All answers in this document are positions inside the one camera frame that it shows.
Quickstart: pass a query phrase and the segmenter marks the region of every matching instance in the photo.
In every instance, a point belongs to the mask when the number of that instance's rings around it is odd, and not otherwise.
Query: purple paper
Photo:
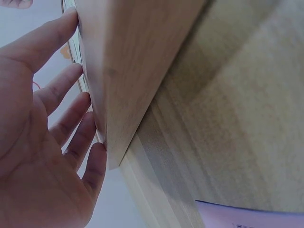
[[[304,214],[259,211],[196,201],[206,228],[304,228]]]

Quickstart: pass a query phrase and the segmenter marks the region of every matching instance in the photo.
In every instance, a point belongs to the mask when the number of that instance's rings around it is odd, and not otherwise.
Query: hand
[[[27,9],[33,4],[33,0],[0,0],[0,6]]]
[[[101,143],[93,145],[84,176],[78,177],[96,131],[93,114],[85,114],[89,94],[81,93],[54,127],[47,125],[82,68],[72,64],[46,88],[32,91],[34,73],[68,41],[77,23],[72,9],[0,48],[0,227],[83,228],[92,216],[106,152]]]

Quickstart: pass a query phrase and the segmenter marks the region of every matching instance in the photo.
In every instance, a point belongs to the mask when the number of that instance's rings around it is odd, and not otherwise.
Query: red string
[[[40,86],[38,85],[38,83],[33,82],[33,84],[36,85],[39,89],[41,89]]]

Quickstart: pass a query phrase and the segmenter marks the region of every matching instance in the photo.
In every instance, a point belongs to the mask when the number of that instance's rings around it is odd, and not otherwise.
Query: wooden surface
[[[151,228],[204,227],[194,200],[304,211],[304,1],[217,0],[121,169]]]
[[[76,0],[97,128],[117,166],[205,0]]]

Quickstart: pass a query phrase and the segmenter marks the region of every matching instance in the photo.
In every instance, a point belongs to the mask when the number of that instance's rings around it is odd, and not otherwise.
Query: white wall
[[[0,7],[0,47],[60,15],[60,0],[34,0],[33,6],[26,10]],[[35,75],[34,81],[43,87],[70,63],[71,60],[64,59],[58,51]],[[78,93],[78,86],[74,85],[60,107],[50,116],[50,125],[58,119]],[[80,176],[84,173],[85,163],[86,160],[78,172]],[[119,170],[107,171],[102,192],[99,196],[92,220],[87,227],[146,227]]]

